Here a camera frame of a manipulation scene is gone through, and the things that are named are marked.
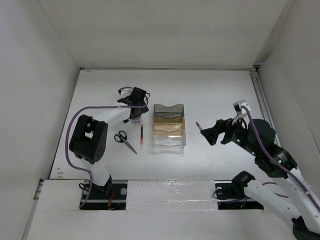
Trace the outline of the small clear clip jar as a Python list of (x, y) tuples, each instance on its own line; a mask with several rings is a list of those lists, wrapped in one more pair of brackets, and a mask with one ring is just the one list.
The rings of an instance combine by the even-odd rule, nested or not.
[(141, 123), (142, 123), (142, 117), (141, 117), (141, 116), (132, 119), (132, 124), (135, 125), (135, 126), (138, 126), (138, 125), (140, 125)]

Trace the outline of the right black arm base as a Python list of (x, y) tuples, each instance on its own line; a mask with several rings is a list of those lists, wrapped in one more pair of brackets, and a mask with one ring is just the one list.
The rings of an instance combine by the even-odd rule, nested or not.
[(217, 200), (218, 210), (264, 210), (264, 206), (247, 197), (244, 188), (255, 177), (246, 171), (240, 172), (232, 180), (215, 181), (212, 197)]

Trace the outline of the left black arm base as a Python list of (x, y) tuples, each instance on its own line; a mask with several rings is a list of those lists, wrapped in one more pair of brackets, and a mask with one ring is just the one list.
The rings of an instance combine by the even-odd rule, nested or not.
[(126, 210), (128, 181), (116, 180), (112, 182), (108, 195), (92, 186), (88, 194), (90, 182), (79, 183), (81, 199), (79, 208), (85, 211), (124, 211)]

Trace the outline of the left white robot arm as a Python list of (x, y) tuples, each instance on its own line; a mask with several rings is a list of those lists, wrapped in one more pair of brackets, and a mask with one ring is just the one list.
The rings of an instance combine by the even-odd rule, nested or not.
[(106, 152), (108, 130), (119, 123), (137, 121), (149, 111), (150, 93), (138, 87), (125, 86), (118, 90), (129, 95), (117, 100), (116, 105), (86, 106), (71, 118), (64, 144), (68, 165), (89, 176), (88, 194), (107, 198), (112, 192), (112, 176), (102, 157)]

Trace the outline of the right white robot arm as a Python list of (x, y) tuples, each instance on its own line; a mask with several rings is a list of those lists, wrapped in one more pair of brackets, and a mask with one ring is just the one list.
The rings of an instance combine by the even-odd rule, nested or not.
[(252, 174), (241, 171), (224, 186), (217, 185), (213, 193), (218, 200), (255, 200), (280, 218), (297, 240), (320, 238), (320, 201), (304, 183), (304, 178), (293, 157), (274, 143), (276, 132), (262, 119), (252, 119), (248, 125), (242, 120), (220, 119), (200, 133), (211, 146), (224, 134), (222, 145), (235, 143), (254, 156), (254, 163), (286, 194), (288, 201), (267, 189)]

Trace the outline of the clear plastic tray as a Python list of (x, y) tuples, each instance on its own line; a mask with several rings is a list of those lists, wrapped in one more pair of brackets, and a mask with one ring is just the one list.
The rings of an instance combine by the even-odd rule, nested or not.
[(155, 149), (184, 149), (186, 144), (186, 132), (184, 130), (153, 131), (153, 147)]

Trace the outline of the grey smoked plastic tray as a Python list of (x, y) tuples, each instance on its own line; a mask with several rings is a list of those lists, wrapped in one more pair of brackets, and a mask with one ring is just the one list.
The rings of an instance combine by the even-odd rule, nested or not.
[(165, 106), (162, 104), (153, 105), (153, 116), (171, 119), (175, 117), (184, 117), (185, 110), (183, 104), (175, 104), (172, 106)]

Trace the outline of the black handled scissors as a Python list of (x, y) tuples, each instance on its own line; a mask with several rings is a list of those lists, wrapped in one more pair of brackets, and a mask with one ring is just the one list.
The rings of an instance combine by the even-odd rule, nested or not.
[(114, 140), (118, 143), (123, 143), (125, 144), (135, 155), (137, 155), (138, 153), (136, 152), (136, 150), (129, 144), (129, 142), (127, 141), (128, 136), (127, 133), (123, 130), (120, 130), (117, 134), (114, 135)]

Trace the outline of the aluminium rail right side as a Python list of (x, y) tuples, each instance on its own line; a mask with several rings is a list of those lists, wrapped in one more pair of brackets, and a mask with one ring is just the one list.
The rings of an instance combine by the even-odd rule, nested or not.
[(267, 104), (267, 100), (262, 88), (262, 84), (259, 78), (258, 69), (259, 65), (253, 65), (251, 68), (248, 68), (249, 75), (251, 77), (251, 81), (253, 84), (253, 88), (257, 97), (258, 105), (260, 108), (260, 112), (262, 115), (262, 118), (267, 121), (270, 126), (275, 130), (274, 122)]

